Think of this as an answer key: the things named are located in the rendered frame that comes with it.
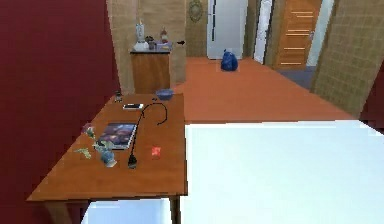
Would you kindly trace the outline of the red and white figurine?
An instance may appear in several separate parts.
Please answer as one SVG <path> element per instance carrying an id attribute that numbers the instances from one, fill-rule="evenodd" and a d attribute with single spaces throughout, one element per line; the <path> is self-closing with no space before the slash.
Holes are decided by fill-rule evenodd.
<path id="1" fill-rule="evenodd" d="M 160 39 L 157 42 L 157 48 L 160 50 L 168 50 L 172 49 L 172 43 L 169 41 L 168 32 L 165 28 L 162 28 L 160 31 Z"/>

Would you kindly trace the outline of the brown wooden table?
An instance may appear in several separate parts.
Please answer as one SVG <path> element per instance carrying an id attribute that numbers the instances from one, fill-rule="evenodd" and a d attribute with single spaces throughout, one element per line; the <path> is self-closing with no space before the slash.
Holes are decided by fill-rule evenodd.
<path id="1" fill-rule="evenodd" d="M 97 200 L 168 198 L 172 224 L 181 224 L 180 198 L 188 194 L 184 98 L 174 95 L 162 102 L 152 94 L 126 95 L 123 103 L 164 103 L 164 110 L 155 105 L 148 108 L 136 140 L 137 167 L 129 169 L 130 147 L 117 151 L 117 164 L 107 168 L 92 149 L 92 140 L 80 135 L 46 177 L 27 198 L 42 202 L 54 224 L 72 224 L 67 212 L 69 203 Z M 100 135 L 110 123 L 137 123 L 141 111 L 123 110 L 123 104 L 109 100 L 92 120 L 95 133 Z M 151 154 L 153 146 L 161 148 L 159 158 Z"/>

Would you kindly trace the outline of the blue bag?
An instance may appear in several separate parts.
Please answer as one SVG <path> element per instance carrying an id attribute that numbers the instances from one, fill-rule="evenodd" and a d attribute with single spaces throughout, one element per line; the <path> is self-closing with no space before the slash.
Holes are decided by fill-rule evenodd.
<path id="1" fill-rule="evenodd" d="M 224 54 L 221 60 L 221 69 L 224 71 L 236 71 L 238 68 L 238 60 L 236 56 L 227 50 L 224 50 Z"/>

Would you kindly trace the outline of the white tall bottle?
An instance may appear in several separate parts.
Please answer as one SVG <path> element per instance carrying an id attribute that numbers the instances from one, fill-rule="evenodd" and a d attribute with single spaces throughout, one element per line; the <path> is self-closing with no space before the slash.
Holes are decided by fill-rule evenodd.
<path id="1" fill-rule="evenodd" d="M 135 51 L 143 51 L 149 49 L 149 44 L 145 40 L 144 24 L 142 21 L 139 21 L 139 23 L 136 25 L 136 39 L 137 42 L 134 45 Z"/>

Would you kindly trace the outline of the brown wooden cabinet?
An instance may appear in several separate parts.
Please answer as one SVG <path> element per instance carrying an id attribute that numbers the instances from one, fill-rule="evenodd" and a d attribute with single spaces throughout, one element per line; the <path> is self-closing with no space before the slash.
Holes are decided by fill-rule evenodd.
<path id="1" fill-rule="evenodd" d="M 136 94 L 154 94 L 170 87 L 170 52 L 131 51 Z"/>

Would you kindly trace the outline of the blue bowl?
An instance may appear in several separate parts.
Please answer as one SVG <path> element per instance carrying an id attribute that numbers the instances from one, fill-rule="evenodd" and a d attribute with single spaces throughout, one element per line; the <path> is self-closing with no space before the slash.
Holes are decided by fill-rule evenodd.
<path id="1" fill-rule="evenodd" d="M 160 89 L 156 91 L 156 96 L 162 101 L 170 100 L 174 95 L 174 91 L 172 89 Z"/>

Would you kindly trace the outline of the blue vase with plant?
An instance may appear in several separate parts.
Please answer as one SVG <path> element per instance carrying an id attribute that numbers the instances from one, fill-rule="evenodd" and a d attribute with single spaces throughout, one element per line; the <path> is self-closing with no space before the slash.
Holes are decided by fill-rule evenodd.
<path id="1" fill-rule="evenodd" d="M 93 140 L 92 147 L 100 155 L 100 159 L 107 168 L 112 168 L 117 164 L 114 153 L 109 148 L 111 142 L 98 140 L 96 138 L 94 127 L 87 123 L 83 126 L 82 132 L 86 134 L 90 139 Z"/>

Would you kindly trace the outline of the orange wooden door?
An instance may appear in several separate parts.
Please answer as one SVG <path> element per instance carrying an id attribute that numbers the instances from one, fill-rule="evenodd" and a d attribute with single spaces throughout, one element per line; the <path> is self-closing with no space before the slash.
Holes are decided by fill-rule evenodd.
<path id="1" fill-rule="evenodd" d="M 285 0 L 283 21 L 274 67 L 299 70 L 306 67 L 322 0 Z"/>

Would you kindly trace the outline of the white door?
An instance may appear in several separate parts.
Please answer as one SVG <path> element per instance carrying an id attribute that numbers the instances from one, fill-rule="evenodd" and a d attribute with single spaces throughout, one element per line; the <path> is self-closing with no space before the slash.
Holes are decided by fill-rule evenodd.
<path id="1" fill-rule="evenodd" d="M 208 0 L 207 57 L 221 59 L 224 51 L 243 57 L 248 0 Z"/>

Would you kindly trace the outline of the dark picture book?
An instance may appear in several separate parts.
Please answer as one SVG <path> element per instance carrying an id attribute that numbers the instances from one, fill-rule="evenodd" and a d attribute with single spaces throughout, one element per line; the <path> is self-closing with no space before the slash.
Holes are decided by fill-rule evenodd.
<path id="1" fill-rule="evenodd" d="M 111 150 L 125 150 L 135 136 L 137 125 L 135 123 L 110 123 L 99 137 L 99 141 Z"/>

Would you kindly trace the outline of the black desk lamp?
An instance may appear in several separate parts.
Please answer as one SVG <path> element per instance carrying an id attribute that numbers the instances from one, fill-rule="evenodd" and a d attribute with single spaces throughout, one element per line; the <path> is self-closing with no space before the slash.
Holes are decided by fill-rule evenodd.
<path id="1" fill-rule="evenodd" d="M 136 148 L 136 140 L 137 140 L 137 137 L 138 137 L 138 134 L 139 134 L 139 130 L 140 130 L 140 125 L 141 125 L 142 120 L 145 118 L 146 110 L 148 108 L 152 107 L 152 106 L 155 106 L 155 105 L 161 106 L 163 108 L 163 110 L 164 110 L 164 118 L 163 118 L 162 121 L 159 121 L 157 123 L 157 125 L 160 126 L 160 125 L 162 125 L 163 123 L 165 123 L 168 120 L 168 109 L 167 109 L 167 107 L 166 107 L 166 105 L 164 103 L 153 102 L 153 103 L 150 103 L 150 104 L 146 105 L 143 108 L 143 110 L 141 111 L 140 116 L 138 118 L 138 121 L 136 123 L 136 132 L 135 132 L 135 135 L 133 137 L 132 147 L 130 149 L 130 154 L 129 154 L 129 158 L 128 158 L 128 161 L 127 161 L 127 165 L 128 165 L 129 169 L 135 169 L 137 167 L 137 159 L 136 159 L 136 156 L 135 156 L 135 148 Z"/>

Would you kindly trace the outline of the round wall ornament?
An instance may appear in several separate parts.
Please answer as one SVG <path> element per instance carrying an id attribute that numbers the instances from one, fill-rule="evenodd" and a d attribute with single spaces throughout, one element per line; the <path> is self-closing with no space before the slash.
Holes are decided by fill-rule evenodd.
<path id="1" fill-rule="evenodd" d="M 203 6 L 200 0 L 192 0 L 188 7 L 189 18 L 192 22 L 198 22 L 203 14 Z"/>

